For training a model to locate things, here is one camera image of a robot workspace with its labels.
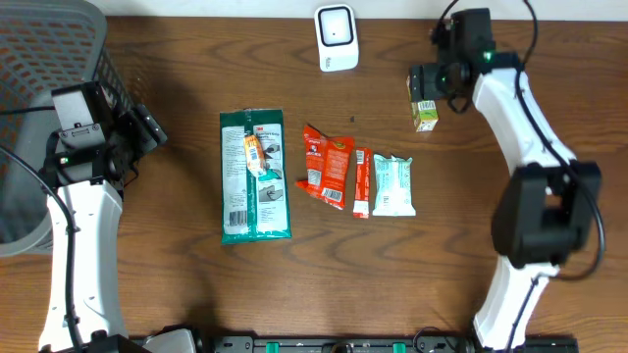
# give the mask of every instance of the wooden tabletop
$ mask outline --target wooden tabletop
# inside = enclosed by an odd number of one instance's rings
[[[319,70],[311,20],[110,18],[107,45],[127,88],[169,134],[126,192],[120,300],[131,334],[192,323],[210,333],[408,335],[465,332],[497,254],[490,218],[508,181],[496,139],[474,109],[444,102],[433,132],[412,129],[411,65],[435,60],[433,21],[359,21],[360,63]],[[498,47],[523,52],[531,23],[495,22]],[[528,333],[571,333],[583,352],[628,349],[628,24],[542,23],[528,72],[562,141],[602,169],[608,251],[600,272],[553,282]],[[221,246],[219,113],[283,108],[292,240]],[[415,218],[351,216],[297,189],[302,130],[355,137],[412,157]],[[584,269],[596,248],[573,256]],[[50,258],[0,260],[0,351],[33,352],[43,329]]]

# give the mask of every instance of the red snack bag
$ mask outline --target red snack bag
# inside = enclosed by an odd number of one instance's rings
[[[308,194],[338,208],[344,208],[344,184],[353,137],[324,136],[312,126],[303,130],[307,180],[296,186]]]
[[[364,147],[355,149],[357,168],[355,169],[355,202],[353,217],[369,218],[369,188],[371,184],[371,155],[373,151]]]

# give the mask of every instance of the gray plastic basket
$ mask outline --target gray plastic basket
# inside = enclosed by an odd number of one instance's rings
[[[50,90],[105,79],[128,109],[131,99],[104,47],[107,22],[80,0],[0,0],[0,110],[52,105]],[[0,117],[0,143],[36,170],[43,165],[54,111]],[[46,198],[36,180],[0,156],[0,257],[52,249]]]

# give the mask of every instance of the barcode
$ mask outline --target barcode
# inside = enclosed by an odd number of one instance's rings
[[[342,193],[340,191],[331,190],[327,187],[323,189],[323,196],[338,202],[342,200]]]
[[[246,211],[229,212],[229,227],[246,225]]]
[[[434,101],[423,101],[419,103],[419,111],[435,110],[435,109],[436,109],[436,104],[434,104]]]
[[[364,151],[356,150],[357,164],[364,164]]]
[[[307,170],[307,183],[320,186],[321,185],[321,172],[317,170]]]
[[[251,148],[249,153],[251,155],[251,161],[255,161],[257,159],[257,148]]]

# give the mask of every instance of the green package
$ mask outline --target green package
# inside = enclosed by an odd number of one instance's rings
[[[244,137],[257,136],[267,174],[246,167]],[[286,182],[284,114],[247,109],[220,114],[223,244],[291,238]]]

